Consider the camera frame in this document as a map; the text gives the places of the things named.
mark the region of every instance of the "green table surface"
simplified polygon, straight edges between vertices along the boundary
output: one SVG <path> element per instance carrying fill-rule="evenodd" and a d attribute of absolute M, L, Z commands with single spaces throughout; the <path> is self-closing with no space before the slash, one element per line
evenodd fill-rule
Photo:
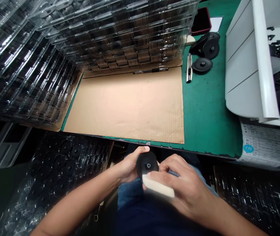
<path fill-rule="evenodd" d="M 213 59 L 213 68 L 205 75 L 193 74 L 186 83 L 187 56 L 185 48 L 182 65 L 185 144 L 162 143 L 149 140 L 122 139 L 127 142 L 181 149 L 208 155 L 237 157 L 242 154 L 242 131 L 238 117 L 225 105 L 225 46 L 226 32 L 240 0 L 210 0 L 199 4 L 208 7 L 210 17 L 223 16 L 219 34 L 219 55 Z"/>

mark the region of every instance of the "left hand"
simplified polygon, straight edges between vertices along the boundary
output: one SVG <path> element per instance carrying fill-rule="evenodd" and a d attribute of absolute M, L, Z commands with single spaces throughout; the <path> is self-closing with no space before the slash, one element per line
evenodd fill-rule
<path fill-rule="evenodd" d="M 137 177 L 137 158 L 140 154 L 150 151 L 148 146 L 139 146 L 116 166 L 119 167 L 121 183 L 134 181 Z"/>

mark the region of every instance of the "hand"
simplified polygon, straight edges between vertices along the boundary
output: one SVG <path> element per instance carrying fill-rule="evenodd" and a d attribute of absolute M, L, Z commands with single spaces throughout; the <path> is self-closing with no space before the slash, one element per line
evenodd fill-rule
<path fill-rule="evenodd" d="M 140 154 L 150 151 L 148 146 L 139 146 L 116 166 L 119 167 L 121 183 L 134 181 L 137 177 L 137 158 Z"/>
<path fill-rule="evenodd" d="M 169 170 L 179 177 L 169 174 Z M 169 186 L 175 191 L 171 204 L 183 215 L 207 228 L 213 228 L 219 216 L 218 204 L 223 201 L 215 196 L 200 179 L 197 172 L 181 157 L 171 155 L 160 163 L 159 172 L 148 173 L 152 180 Z"/>

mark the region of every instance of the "plastic blister packaging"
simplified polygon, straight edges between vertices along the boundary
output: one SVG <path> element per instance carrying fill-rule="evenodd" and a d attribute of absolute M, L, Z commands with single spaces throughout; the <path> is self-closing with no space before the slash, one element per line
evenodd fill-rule
<path fill-rule="evenodd" d="M 280 235 L 280 181 L 268 174 L 274 175 L 214 166 L 218 195 L 269 235 Z"/>
<path fill-rule="evenodd" d="M 46 132 L 0 219 L 0 235 L 29 235 L 61 198 L 106 169 L 112 146 L 109 140 Z"/>
<path fill-rule="evenodd" d="M 40 6 L 0 0 L 0 120 L 59 128 L 77 70 L 28 20 Z"/>
<path fill-rule="evenodd" d="M 140 67 L 177 65 L 198 3 L 199 0 L 42 0 L 29 20 L 85 76 L 91 77 L 111 73 L 113 63 L 121 72 L 129 70 L 136 65 L 134 59 Z M 169 44 L 176 44 L 177 51 L 169 52 Z M 130 46 L 134 52 L 125 50 Z M 139 57 L 144 50 L 149 50 L 148 56 Z M 155 56 L 165 50 L 166 56 Z M 87 55 L 94 64 L 84 63 L 82 56 Z"/>

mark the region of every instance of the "foam pad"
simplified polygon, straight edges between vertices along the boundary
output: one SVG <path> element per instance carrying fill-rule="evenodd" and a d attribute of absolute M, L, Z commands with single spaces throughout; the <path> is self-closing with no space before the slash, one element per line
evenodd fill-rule
<path fill-rule="evenodd" d="M 149 179 L 146 174 L 142 175 L 142 182 L 150 190 L 153 190 L 170 198 L 175 197 L 174 189 Z"/>

